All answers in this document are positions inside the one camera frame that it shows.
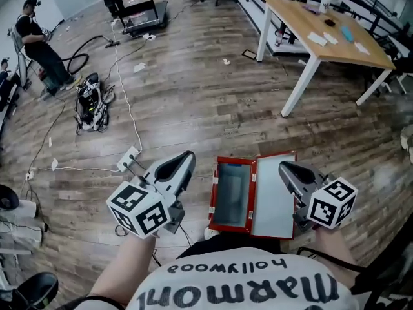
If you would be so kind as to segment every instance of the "white cable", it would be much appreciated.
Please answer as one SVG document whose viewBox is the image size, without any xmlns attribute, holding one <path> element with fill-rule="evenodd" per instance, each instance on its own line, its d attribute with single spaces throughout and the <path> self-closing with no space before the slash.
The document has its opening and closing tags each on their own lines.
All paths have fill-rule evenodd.
<svg viewBox="0 0 413 310">
<path fill-rule="evenodd" d="M 112 23 L 112 32 L 114 34 L 114 41 L 116 42 L 116 34 L 115 34 L 115 31 L 114 31 L 114 24 L 113 23 Z M 125 88 L 123 87 L 122 76 L 121 76 L 121 73 L 119 72 L 119 65 L 117 64 L 117 45 L 115 45 L 115 58 L 116 58 L 117 74 L 119 75 L 119 80 L 121 81 L 122 91 L 123 91 L 123 94 L 125 95 L 125 101 L 126 101 L 126 104 L 128 105 L 128 108 L 129 108 L 130 118 L 132 118 L 132 121 L 134 122 L 135 133 L 136 133 L 137 138 L 139 139 L 139 146 L 141 147 L 141 150 L 139 150 L 139 154 L 141 154 L 142 150 L 143 150 L 141 137 L 139 136 L 139 133 L 137 132 L 137 129 L 136 129 L 136 122 L 135 122 L 135 119 L 132 115 L 132 111 L 130 110 L 130 104 L 129 104 L 128 98 L 126 96 Z"/>
<path fill-rule="evenodd" d="M 100 168 L 73 168 L 73 167 L 61 167 L 61 168 L 55 168 L 55 170 L 63 170 L 63 169 L 68 169 L 68 170 L 78 170 L 78 171 L 83 171 L 83 170 L 99 170 L 99 171 L 109 171 L 109 172 L 121 172 L 119 169 L 117 170 L 110 170 L 110 169 L 100 169 Z M 53 170 L 52 168 L 31 168 L 30 170 Z"/>
</svg>

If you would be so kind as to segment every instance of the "power strip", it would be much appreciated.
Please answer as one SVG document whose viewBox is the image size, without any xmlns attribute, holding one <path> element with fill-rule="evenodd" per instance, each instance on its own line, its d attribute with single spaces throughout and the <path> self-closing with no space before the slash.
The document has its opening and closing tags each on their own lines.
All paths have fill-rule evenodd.
<svg viewBox="0 0 413 310">
<path fill-rule="evenodd" d="M 121 172 L 126 171 L 127 167 L 129 167 L 134 162 L 134 160 L 130 158 L 130 155 L 132 155 L 133 158 L 136 160 L 139 153 L 140 152 L 134 146 L 130 147 L 126 154 L 123 155 L 121 160 L 116 164 L 116 166 L 119 168 Z"/>
</svg>

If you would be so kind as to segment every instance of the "bottle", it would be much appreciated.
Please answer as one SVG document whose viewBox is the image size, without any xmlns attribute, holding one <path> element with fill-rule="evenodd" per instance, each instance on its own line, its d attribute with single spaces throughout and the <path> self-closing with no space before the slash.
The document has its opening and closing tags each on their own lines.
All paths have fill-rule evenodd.
<svg viewBox="0 0 413 310">
<path fill-rule="evenodd" d="M 280 30 L 277 30 L 276 35 L 276 46 L 278 47 L 283 42 L 283 33 Z"/>
</svg>

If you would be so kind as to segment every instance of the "white table leg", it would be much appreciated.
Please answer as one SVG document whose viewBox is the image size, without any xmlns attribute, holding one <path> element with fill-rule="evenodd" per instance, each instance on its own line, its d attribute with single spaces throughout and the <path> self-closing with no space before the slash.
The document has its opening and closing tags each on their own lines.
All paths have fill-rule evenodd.
<svg viewBox="0 0 413 310">
<path fill-rule="evenodd" d="M 310 83 L 310 80 L 312 79 L 312 76 L 320 65 L 320 62 L 321 60 L 319 60 L 316 56 L 311 55 L 310 59 L 307 62 L 307 65 L 304 68 L 303 73 L 301 74 L 301 77 L 296 84 L 296 87 L 294 87 L 294 90 L 288 98 L 287 103 L 285 103 L 285 106 L 281 111 L 281 115 L 283 117 L 287 117 L 290 114 L 291 110 L 300 99 L 308 83 Z"/>
<path fill-rule="evenodd" d="M 264 12 L 264 26 L 261 29 L 261 37 L 259 37 L 259 45 L 257 51 L 257 61 L 262 62 L 264 57 L 265 46 L 267 44 L 267 37 L 268 37 L 268 30 L 270 29 L 271 23 L 271 9 L 268 6 L 268 3 L 265 4 L 265 12 Z"/>
<path fill-rule="evenodd" d="M 405 94 L 407 94 L 406 89 L 405 89 L 405 87 L 403 86 L 403 83 L 402 83 L 403 79 L 405 79 L 405 78 L 406 78 L 406 74 L 402 74 L 400 77 L 396 77 L 396 79 L 399 82 L 399 85 L 400 85 L 401 89 L 403 90 L 403 92 Z"/>
<path fill-rule="evenodd" d="M 392 72 L 392 69 L 385 69 L 376 81 L 368 88 L 366 92 L 356 101 L 356 105 L 360 106 L 369 96 L 373 94 L 380 84 L 386 79 L 386 77 Z"/>
</svg>

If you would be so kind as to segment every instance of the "strap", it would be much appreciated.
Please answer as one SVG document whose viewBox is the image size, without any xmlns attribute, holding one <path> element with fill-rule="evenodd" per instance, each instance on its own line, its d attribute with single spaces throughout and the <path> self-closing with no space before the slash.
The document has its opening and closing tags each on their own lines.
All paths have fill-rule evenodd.
<svg viewBox="0 0 413 310">
<path fill-rule="evenodd" d="M 351 270 L 351 271 L 362 272 L 365 269 L 364 267 L 344 262 L 343 260 L 339 260 L 338 258 L 335 258 L 331 255 L 325 254 L 321 251 L 317 251 L 317 250 L 314 250 L 314 249 L 311 249 L 311 248 L 300 247 L 298 249 L 297 255 L 300 255 L 302 251 L 308 251 L 312 254 L 316 254 L 316 255 L 318 255 L 322 258 L 325 258 L 326 260 L 328 260 L 328 261 L 330 261 L 330 262 L 332 262 L 336 265 L 339 265 L 339 266 L 344 267 L 345 269 L 348 269 L 348 270 Z"/>
</svg>

